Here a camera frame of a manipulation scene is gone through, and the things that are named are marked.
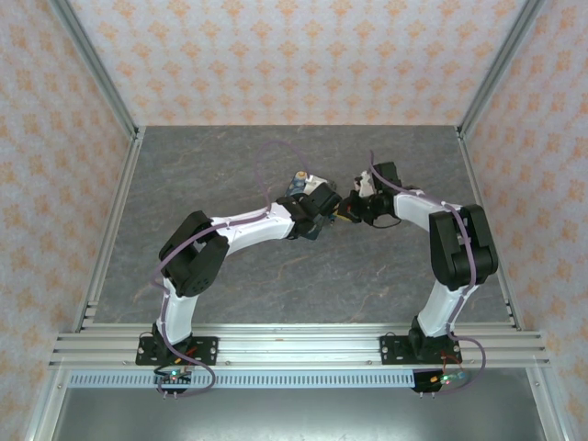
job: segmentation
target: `black bracket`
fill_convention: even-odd
[[[379,338],[379,354],[382,365],[439,365],[444,361],[456,364],[451,356],[461,363],[459,342],[451,340],[447,335],[425,337],[416,317],[408,335],[388,333]],[[443,354],[450,356],[445,360]]]
[[[198,337],[190,335],[174,348],[181,354],[188,354],[209,366],[217,364],[219,353],[219,337]],[[188,362],[178,357],[165,346],[157,327],[153,326],[153,334],[139,337],[139,347],[135,358],[137,366],[183,366]]]

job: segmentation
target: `gray metal sheet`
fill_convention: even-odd
[[[295,143],[311,172],[332,179],[344,195],[373,149],[378,161],[396,162],[406,185],[462,205],[475,202],[448,126],[148,128],[96,322],[155,320],[161,296],[148,277],[160,248],[191,211],[224,216],[261,208],[254,156],[269,140]],[[263,175],[273,198],[299,169],[288,149],[267,153]],[[409,322],[433,283],[426,232],[408,222],[374,230],[337,221],[316,242],[272,241],[231,255],[198,300],[195,322]],[[508,320],[497,277],[476,292],[460,320]]]
[[[55,441],[543,440],[523,369],[484,373],[460,393],[215,390],[162,400],[154,390],[68,390]]]

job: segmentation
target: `aluminum frame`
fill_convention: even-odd
[[[119,181],[117,182],[117,188],[110,202],[106,226],[102,232],[100,250],[96,256],[92,276],[85,290],[85,301],[82,302],[80,309],[76,313],[77,319],[73,324],[73,332],[80,331],[88,305],[97,305],[97,301],[100,298],[100,292],[102,291],[104,279],[107,274],[108,263],[110,262],[114,242],[117,238],[122,211],[124,210],[127,195],[129,194],[130,182],[132,181],[135,166],[139,159],[144,134],[145,128],[141,127],[137,134],[130,139]]]
[[[37,400],[25,440],[47,441],[53,439],[70,376],[71,371],[69,369],[50,372],[49,378]]]
[[[61,20],[63,27],[70,34],[75,48],[84,60],[88,71],[94,76],[98,88],[110,104],[120,126],[129,136],[134,136],[137,132],[137,125],[134,123],[104,64],[100,61],[94,45],[85,33],[82,23],[75,14],[69,0],[48,1],[55,15]]]
[[[518,48],[521,46],[527,32],[535,23],[535,17],[544,3],[545,0],[527,0],[523,5],[523,8],[514,21],[513,27],[506,37],[506,40],[498,50],[496,58],[492,62],[478,92],[476,92],[476,95],[471,101],[463,121],[459,125],[458,131],[462,136],[467,137],[470,134],[471,129],[476,125],[481,112],[490,101],[496,86],[500,83],[506,68],[515,56]]]
[[[459,132],[458,128],[456,128],[456,134],[458,136],[459,149],[461,150],[463,162],[466,165],[466,170],[469,176],[469,182],[471,183],[471,188],[474,192],[476,203],[482,205],[483,207],[487,207],[484,197],[480,191],[478,180],[476,179],[476,175],[473,171],[473,166],[471,164],[471,159],[469,158],[468,145],[466,144],[466,140],[464,139],[463,134]],[[498,261],[504,262],[502,252],[500,250],[500,247],[498,246],[496,247],[496,254],[498,254]],[[516,296],[513,294],[515,291],[513,290],[510,279],[504,273],[504,268],[502,265],[498,265],[498,271],[496,272],[496,276],[498,277],[498,282],[500,283],[500,288],[503,292],[504,301],[506,302],[506,309],[508,310],[509,315],[512,317],[516,329],[520,331],[525,328],[523,320],[520,317],[518,317],[518,312],[521,310],[518,307],[518,301],[516,299]]]
[[[194,335],[220,338],[215,369],[376,369],[382,368],[379,337],[406,334],[409,323],[382,324],[203,324]],[[151,325],[89,323],[80,333],[60,334],[50,368],[150,369],[134,364],[140,333]],[[541,333],[517,331],[508,323],[465,323],[457,335],[477,338],[488,357],[488,368],[549,366]],[[478,368],[481,353],[462,342],[464,367]],[[440,368],[398,365],[390,368]]]

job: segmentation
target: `black mounting plate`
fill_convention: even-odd
[[[461,362],[459,343],[449,337],[425,338],[419,355],[414,353],[408,335],[382,335],[379,338],[379,354],[382,365],[442,365],[441,353],[454,356]],[[455,365],[451,358],[448,365]]]
[[[156,340],[152,335],[145,335],[139,338],[139,347],[137,348],[137,357],[135,364],[137,366],[167,366],[167,365],[187,365],[188,362],[181,359],[175,362],[177,357],[173,354],[168,358],[161,358],[158,354]],[[209,366],[217,364],[217,354],[219,353],[219,337],[198,337],[192,336],[188,346],[182,350],[184,354],[190,352],[190,356]]]

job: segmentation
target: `wall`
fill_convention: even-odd
[[[529,328],[588,434],[588,4],[547,0],[468,146]]]
[[[23,439],[128,140],[46,0],[0,4],[0,431]]]
[[[140,125],[456,125],[524,2],[73,6]]]

